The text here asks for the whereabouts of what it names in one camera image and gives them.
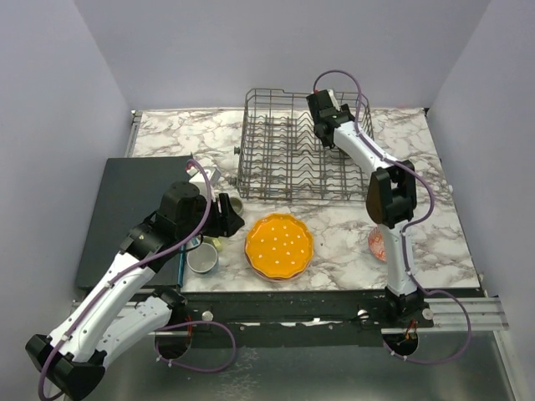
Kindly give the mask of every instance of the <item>orange plate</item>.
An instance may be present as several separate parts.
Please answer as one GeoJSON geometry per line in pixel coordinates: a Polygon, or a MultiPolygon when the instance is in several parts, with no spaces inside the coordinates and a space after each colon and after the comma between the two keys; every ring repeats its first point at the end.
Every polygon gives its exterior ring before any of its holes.
{"type": "Polygon", "coordinates": [[[292,215],[277,213],[257,221],[245,242],[251,267],[270,279],[289,279],[304,272],[313,249],[307,226],[292,215]]]}

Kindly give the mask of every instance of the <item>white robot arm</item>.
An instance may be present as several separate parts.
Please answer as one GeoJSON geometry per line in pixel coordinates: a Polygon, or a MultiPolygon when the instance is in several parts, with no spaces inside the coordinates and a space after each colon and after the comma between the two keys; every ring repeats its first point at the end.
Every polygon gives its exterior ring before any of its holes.
{"type": "Polygon", "coordinates": [[[114,322],[135,293],[196,233],[232,236],[245,224],[227,194],[211,201],[211,180],[201,172],[204,180],[197,175],[173,183],[159,209],[130,230],[110,268],[72,315],[48,336],[36,334],[28,341],[26,351],[42,372],[41,399],[50,399],[42,394],[44,377],[73,401],[85,398],[126,349],[170,321],[185,321],[184,298],[161,288],[114,322]]]}
{"type": "MultiPolygon", "coordinates": [[[[348,154],[370,178],[366,209],[379,226],[388,263],[386,297],[389,314],[397,319],[412,313],[424,302],[423,294],[405,270],[401,236],[406,239],[406,257],[412,265],[410,237],[402,229],[413,218],[416,207],[415,178],[387,163],[396,160],[382,150],[362,129],[357,131],[349,106],[339,106],[332,90],[317,91],[307,97],[314,133],[325,147],[334,146],[348,154]]],[[[414,170],[409,161],[401,162],[414,170]]]]}
{"type": "MultiPolygon", "coordinates": [[[[372,139],[368,139],[369,144],[374,146],[385,158],[396,160],[394,156],[387,154],[372,139]]],[[[354,122],[347,122],[334,130],[334,144],[347,153],[354,162],[360,166],[362,171],[371,177],[378,169],[388,169],[390,164],[381,160],[375,152],[359,137],[354,127],[354,122]]],[[[398,297],[400,295],[411,294],[416,291],[416,285],[405,271],[403,262],[403,250],[401,247],[401,230],[408,221],[400,221],[390,228],[385,224],[379,224],[379,230],[385,243],[385,251],[388,264],[387,287],[398,297]]],[[[405,234],[407,241],[407,256],[412,265],[412,246],[410,237],[405,234]]]]}

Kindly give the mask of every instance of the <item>wire dish rack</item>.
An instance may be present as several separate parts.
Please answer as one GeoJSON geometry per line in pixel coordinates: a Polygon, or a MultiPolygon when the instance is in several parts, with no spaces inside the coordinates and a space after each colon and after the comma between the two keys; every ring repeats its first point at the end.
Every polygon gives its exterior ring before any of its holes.
{"type": "MultiPolygon", "coordinates": [[[[324,148],[313,133],[309,94],[251,89],[245,98],[237,178],[242,198],[277,201],[364,201],[368,177],[344,152],[324,148]]],[[[337,93],[340,104],[357,94],[337,93]]],[[[363,96],[361,128],[374,137],[363,96]]]]}

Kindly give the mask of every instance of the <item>white wall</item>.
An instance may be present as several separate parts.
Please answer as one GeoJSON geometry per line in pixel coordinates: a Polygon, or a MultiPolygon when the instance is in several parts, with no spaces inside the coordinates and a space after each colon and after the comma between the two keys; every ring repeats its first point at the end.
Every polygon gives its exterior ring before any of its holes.
{"type": "Polygon", "coordinates": [[[252,87],[309,91],[332,68],[373,105],[429,106],[489,3],[74,1],[135,109],[242,105],[252,87]]]}
{"type": "Polygon", "coordinates": [[[429,123],[476,268],[502,298],[535,394],[533,21],[533,0],[493,0],[429,123]]]}
{"type": "Polygon", "coordinates": [[[108,156],[131,114],[70,0],[0,12],[0,399],[37,398],[24,351],[66,316],[108,156]]]}

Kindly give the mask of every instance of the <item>screw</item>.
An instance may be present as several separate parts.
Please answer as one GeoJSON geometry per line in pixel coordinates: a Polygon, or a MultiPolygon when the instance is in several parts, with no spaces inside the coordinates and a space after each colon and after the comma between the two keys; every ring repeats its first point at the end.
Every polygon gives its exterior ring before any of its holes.
{"type": "Polygon", "coordinates": [[[424,317],[425,320],[433,320],[433,311],[431,311],[428,307],[421,311],[421,316],[424,317]]]}
{"type": "Polygon", "coordinates": [[[205,322],[211,322],[214,319],[214,314],[210,311],[204,311],[201,317],[205,322]]]}
{"type": "Polygon", "coordinates": [[[365,309],[360,309],[358,312],[357,312],[357,317],[360,319],[360,320],[367,320],[369,318],[369,313],[368,311],[366,311],[365,309]]]}

